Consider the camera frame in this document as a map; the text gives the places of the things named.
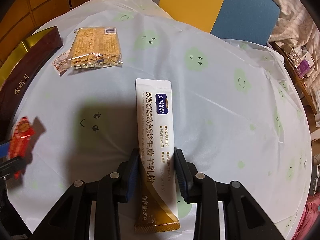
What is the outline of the red snack packet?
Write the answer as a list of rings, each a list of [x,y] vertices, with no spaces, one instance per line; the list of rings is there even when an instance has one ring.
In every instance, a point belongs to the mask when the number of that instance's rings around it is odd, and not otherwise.
[[[31,137],[35,134],[29,119],[23,116],[16,124],[9,144],[9,160],[15,157],[24,158]]]

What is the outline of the white gold milk powder sachet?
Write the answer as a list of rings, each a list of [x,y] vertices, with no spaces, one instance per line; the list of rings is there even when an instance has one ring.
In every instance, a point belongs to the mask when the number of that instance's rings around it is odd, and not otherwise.
[[[142,182],[136,233],[178,230],[171,82],[136,80]]]

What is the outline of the small white pink snack packet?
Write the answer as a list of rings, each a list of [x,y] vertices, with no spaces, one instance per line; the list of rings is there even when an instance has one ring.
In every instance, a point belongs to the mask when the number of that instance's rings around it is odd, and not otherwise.
[[[65,72],[69,69],[69,51],[62,53],[58,56],[53,62],[52,65],[54,69],[57,71],[59,76],[63,76]]]

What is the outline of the clear pack crispy rice cake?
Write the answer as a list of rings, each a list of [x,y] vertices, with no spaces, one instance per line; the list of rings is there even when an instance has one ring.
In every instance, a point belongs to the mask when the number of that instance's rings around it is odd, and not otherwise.
[[[83,27],[75,33],[68,55],[70,68],[104,68],[123,64],[115,27]]]

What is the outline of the light blue smiley tablecloth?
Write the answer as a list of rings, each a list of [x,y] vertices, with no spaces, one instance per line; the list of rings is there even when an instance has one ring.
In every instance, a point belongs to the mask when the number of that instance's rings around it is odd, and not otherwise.
[[[215,181],[240,181],[285,239],[311,179],[302,103],[272,50],[224,41],[175,21],[152,0],[92,0],[47,23],[71,48],[81,27],[115,27],[123,65],[59,75],[53,59],[15,115],[34,124],[31,162],[8,197],[33,231],[75,180],[96,181],[137,147],[137,78],[172,84],[175,146]]]

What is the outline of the dark red gold gift box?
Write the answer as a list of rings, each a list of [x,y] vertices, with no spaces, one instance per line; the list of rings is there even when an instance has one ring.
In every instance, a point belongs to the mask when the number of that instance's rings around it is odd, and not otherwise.
[[[34,76],[63,45],[57,26],[39,34],[40,39],[22,56],[1,87],[1,129],[5,131]]]

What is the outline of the pink cloth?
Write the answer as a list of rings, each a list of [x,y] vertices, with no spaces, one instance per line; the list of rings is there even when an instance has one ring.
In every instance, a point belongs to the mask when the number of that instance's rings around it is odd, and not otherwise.
[[[308,196],[302,217],[298,224],[298,228],[292,237],[292,240],[304,239],[304,237],[308,234],[317,217],[319,216],[319,204],[319,193],[314,196]]]

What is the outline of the wooden side table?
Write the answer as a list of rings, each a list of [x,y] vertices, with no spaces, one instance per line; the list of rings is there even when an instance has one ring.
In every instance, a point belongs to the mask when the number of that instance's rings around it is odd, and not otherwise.
[[[307,85],[305,84],[304,79],[301,79],[297,75],[293,64],[289,61],[289,59],[285,55],[284,51],[275,42],[271,42],[270,44],[274,50],[276,50],[281,56],[284,57],[285,69],[287,70],[293,84],[296,85],[301,90],[301,92],[303,93],[303,95],[305,97],[305,100],[307,101],[308,105],[310,105],[313,113],[317,114],[316,105],[314,103],[314,100],[312,98],[311,93],[307,89]]]

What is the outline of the purple white small box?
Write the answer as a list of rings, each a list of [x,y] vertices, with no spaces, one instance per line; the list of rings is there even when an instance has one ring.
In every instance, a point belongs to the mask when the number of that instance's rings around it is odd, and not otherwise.
[[[295,65],[295,71],[299,78],[303,78],[311,69],[311,67],[314,65],[314,61],[312,58],[308,59],[302,59],[300,63]]]

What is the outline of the yellow blue chair cushion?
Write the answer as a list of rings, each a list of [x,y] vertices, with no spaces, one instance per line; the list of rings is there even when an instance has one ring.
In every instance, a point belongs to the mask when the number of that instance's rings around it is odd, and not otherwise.
[[[265,45],[280,9],[272,0],[159,0],[177,21],[219,38]]]

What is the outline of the beige patterned bedding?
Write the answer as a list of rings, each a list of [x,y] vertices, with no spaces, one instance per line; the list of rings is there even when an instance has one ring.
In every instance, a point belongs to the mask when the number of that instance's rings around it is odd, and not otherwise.
[[[319,63],[319,30],[300,0],[272,0],[280,9],[269,38],[283,48],[286,44],[305,47]]]

